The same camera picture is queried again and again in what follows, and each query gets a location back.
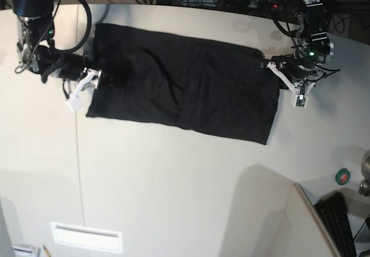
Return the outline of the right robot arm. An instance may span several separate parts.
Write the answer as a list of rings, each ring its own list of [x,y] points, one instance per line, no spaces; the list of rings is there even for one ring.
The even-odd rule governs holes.
[[[70,49],[56,48],[54,20],[62,0],[12,0],[18,19],[16,74],[30,71],[46,83],[54,76],[78,82],[87,76],[83,56],[76,52],[87,42],[92,28],[92,14],[86,0],[78,1],[85,10],[87,25],[82,39]]]

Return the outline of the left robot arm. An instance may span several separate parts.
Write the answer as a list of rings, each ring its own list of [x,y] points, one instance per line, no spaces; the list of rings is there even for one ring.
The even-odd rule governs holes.
[[[327,0],[262,0],[269,11],[272,21],[279,31],[293,42],[292,54],[272,57],[277,68],[293,83],[300,81],[315,82],[339,72],[339,69],[325,68],[334,56],[334,43],[327,34]],[[290,8],[298,22],[292,30],[287,21],[284,28],[278,20],[274,8],[281,8],[285,18]]]

